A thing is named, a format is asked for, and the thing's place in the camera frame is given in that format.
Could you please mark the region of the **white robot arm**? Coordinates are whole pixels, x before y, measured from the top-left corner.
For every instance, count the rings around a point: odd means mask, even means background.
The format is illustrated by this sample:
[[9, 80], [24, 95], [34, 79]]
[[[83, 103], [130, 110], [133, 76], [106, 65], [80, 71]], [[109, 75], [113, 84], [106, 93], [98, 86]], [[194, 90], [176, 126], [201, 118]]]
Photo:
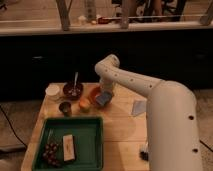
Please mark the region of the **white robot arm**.
[[101, 88], [120, 84], [147, 98], [150, 171], [203, 171], [196, 117], [196, 98], [185, 85], [119, 68], [110, 54], [95, 65]]

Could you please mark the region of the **black object at arm base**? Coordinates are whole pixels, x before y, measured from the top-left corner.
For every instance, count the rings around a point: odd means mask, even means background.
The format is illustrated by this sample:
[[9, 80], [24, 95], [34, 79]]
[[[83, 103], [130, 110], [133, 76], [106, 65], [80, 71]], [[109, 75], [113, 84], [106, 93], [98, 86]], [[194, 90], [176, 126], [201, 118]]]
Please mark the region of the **black object at arm base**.
[[140, 157], [142, 160], [149, 160], [148, 144], [143, 144], [140, 148]]

